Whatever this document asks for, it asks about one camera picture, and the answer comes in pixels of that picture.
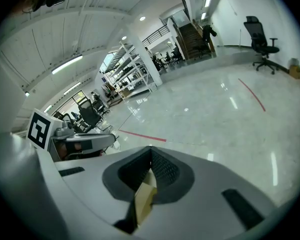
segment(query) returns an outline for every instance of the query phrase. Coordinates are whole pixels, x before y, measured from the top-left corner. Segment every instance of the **metal railing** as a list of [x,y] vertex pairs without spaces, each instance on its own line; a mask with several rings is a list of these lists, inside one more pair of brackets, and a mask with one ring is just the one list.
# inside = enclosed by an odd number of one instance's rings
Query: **metal railing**
[[170,32],[169,28],[167,27],[167,25],[164,25],[163,27],[160,27],[158,30],[149,35],[146,39],[144,39],[142,43],[145,47],[147,47],[168,32]]
[[187,3],[186,3],[186,0],[181,0],[182,3],[183,3],[183,6],[184,6],[184,13],[185,15],[188,17],[188,19],[190,20],[190,17],[189,17],[189,11],[188,11],[188,7],[187,7]]

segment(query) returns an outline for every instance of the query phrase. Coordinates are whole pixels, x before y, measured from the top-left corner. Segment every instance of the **cardboard piece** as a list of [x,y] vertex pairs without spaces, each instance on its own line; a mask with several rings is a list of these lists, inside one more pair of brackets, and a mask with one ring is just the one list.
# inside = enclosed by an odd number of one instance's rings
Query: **cardboard piece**
[[57,128],[62,128],[63,121],[38,109],[34,109],[30,118],[26,139],[37,149],[48,150],[50,137]]
[[141,225],[145,218],[150,214],[152,210],[152,199],[156,193],[157,188],[146,183],[142,183],[136,192],[134,204],[138,225]]

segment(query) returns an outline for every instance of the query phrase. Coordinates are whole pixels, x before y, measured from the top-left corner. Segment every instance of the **cardboard box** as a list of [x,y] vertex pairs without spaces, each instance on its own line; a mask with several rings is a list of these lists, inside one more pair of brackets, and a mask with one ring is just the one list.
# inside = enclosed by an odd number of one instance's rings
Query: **cardboard box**
[[295,79],[300,79],[300,66],[290,66],[289,75]]

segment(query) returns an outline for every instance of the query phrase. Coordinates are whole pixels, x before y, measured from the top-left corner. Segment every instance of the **black chair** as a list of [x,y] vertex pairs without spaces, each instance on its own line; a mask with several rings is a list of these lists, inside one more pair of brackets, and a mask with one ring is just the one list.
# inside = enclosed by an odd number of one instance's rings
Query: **black chair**
[[272,46],[268,46],[264,28],[262,27],[261,22],[259,22],[258,18],[255,16],[247,16],[246,22],[244,22],[243,24],[251,36],[252,49],[262,55],[262,61],[254,62],[252,63],[252,65],[254,66],[255,64],[260,64],[256,67],[256,71],[259,71],[259,68],[261,66],[267,66],[272,69],[271,73],[272,75],[274,75],[275,70],[273,69],[273,67],[271,67],[267,59],[269,58],[269,54],[275,54],[280,51],[278,47],[275,47],[275,40],[277,40],[278,38],[270,38],[272,40]]
[[105,113],[108,113],[110,112],[110,110],[105,110],[106,109],[106,106],[104,105],[104,103],[102,102],[101,99],[98,99],[98,100],[95,100],[93,103],[92,103],[92,106],[96,109],[96,112],[98,114],[100,114],[100,116],[102,117]]
[[101,129],[97,126],[97,123],[102,119],[102,117],[97,113],[97,111],[94,109],[94,107],[91,104],[91,101],[89,99],[84,100],[83,102],[78,103],[78,108],[80,111],[80,114],[84,120],[85,123],[90,125],[87,129],[84,129],[84,132],[87,133],[91,129],[97,127],[101,131],[105,131],[108,128],[111,127],[108,126],[105,129]]

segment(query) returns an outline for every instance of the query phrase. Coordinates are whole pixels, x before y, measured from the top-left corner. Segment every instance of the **black mesh cover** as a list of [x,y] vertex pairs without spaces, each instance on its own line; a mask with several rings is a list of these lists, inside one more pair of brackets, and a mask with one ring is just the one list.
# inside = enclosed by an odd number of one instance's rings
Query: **black mesh cover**
[[103,172],[102,181],[114,198],[131,202],[150,168],[157,185],[153,204],[178,201],[195,181],[190,166],[156,147],[145,147],[111,164]]

